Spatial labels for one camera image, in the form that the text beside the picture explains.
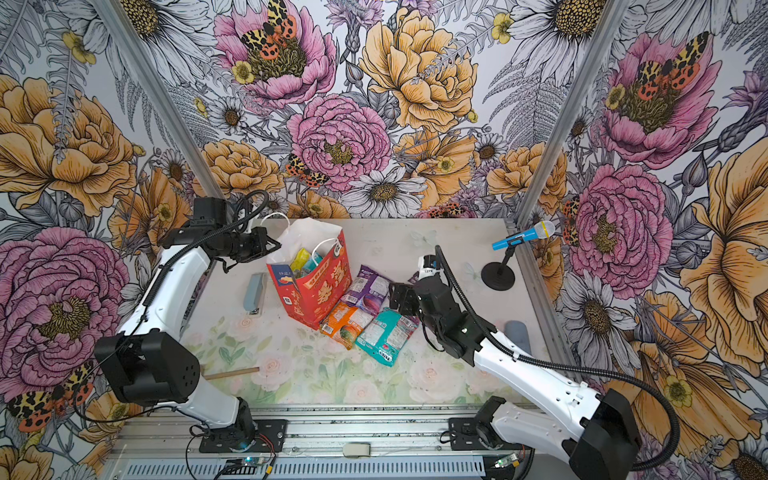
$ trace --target teal snack bag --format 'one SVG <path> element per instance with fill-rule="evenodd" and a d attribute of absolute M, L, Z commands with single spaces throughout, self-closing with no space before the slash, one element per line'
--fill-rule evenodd
<path fill-rule="evenodd" d="M 355 343 L 377 362 L 393 366 L 406 340 L 417 328 L 418 320 L 402 316 L 394 310 L 384 309 L 371 320 Z"/>

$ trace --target bag handle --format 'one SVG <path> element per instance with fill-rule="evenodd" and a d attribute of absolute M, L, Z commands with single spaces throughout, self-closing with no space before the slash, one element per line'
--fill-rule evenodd
<path fill-rule="evenodd" d="M 259 223 L 259 227 L 261 227 L 262 225 L 264 225 L 264 221 L 265 221 L 267 218 L 269 218 L 269 217 L 272 217 L 273 215 L 280 215 L 282 218 L 286 219 L 286 222 L 288 222 L 288 227 L 286 227 L 286 230 L 288 230 L 288 229 L 290 228 L 290 219 L 289 219 L 289 218 L 288 218 L 288 216 L 287 216 L 286 214 L 284 214 L 283 212 L 272 212 L 271 214 L 269 214 L 269 215 L 267 215 L 266 217 L 262 218 L 262 219 L 261 219 L 261 223 Z"/>
<path fill-rule="evenodd" d="M 318 248 L 320 248 L 320 245 L 323 245 L 325 242 L 330 242 L 331 240 L 338 240 L 338 237 L 326 238 L 322 242 L 318 243 L 317 247 L 315 247 L 315 250 L 312 250 L 312 255 L 310 255 L 310 260 L 315 258 L 315 252 L 317 251 Z"/>

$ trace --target black mounting plate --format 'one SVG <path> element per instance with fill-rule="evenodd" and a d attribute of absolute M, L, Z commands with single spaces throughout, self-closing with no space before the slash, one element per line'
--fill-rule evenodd
<path fill-rule="evenodd" d="M 480 443 L 477 428 L 477 419 L 467 417 L 452 417 L 448 419 L 448 429 L 451 436 L 451 450 L 455 452 L 488 450 L 482 443 Z M 496 450 L 522 450 L 522 445 L 519 443 L 504 442 L 502 446 Z"/>
<path fill-rule="evenodd" d="M 283 451 L 283 441 L 286 437 L 287 420 L 253 420 L 256 427 L 256 433 L 267 437 L 275 447 L 275 453 Z M 269 453 L 270 446 L 256 437 L 256 441 L 243 453 Z M 203 437 L 200 442 L 200 453 L 232 453 L 228 447 L 214 443 L 213 440 Z"/>

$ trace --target microphone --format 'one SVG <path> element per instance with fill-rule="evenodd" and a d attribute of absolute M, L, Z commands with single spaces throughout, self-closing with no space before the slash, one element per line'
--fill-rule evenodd
<path fill-rule="evenodd" d="M 554 235 L 554 223 L 549 220 L 543 220 L 525 232 L 516 233 L 511 237 L 500 240 L 493 244 L 493 250 L 502 250 L 507 247 L 519 245 L 524 242 L 536 240 L 537 238 L 549 238 Z"/>

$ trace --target microphone stand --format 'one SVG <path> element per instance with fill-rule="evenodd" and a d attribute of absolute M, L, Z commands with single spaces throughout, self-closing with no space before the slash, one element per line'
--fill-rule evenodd
<path fill-rule="evenodd" d="M 504 260 L 501 263 L 490 262 L 482 267 L 480 278 L 482 278 L 485 285 L 500 292 L 509 290 L 515 285 L 515 272 L 507 266 L 507 262 L 515 254 L 516 247 L 517 244 L 507 247 L 507 250 L 504 252 Z"/>

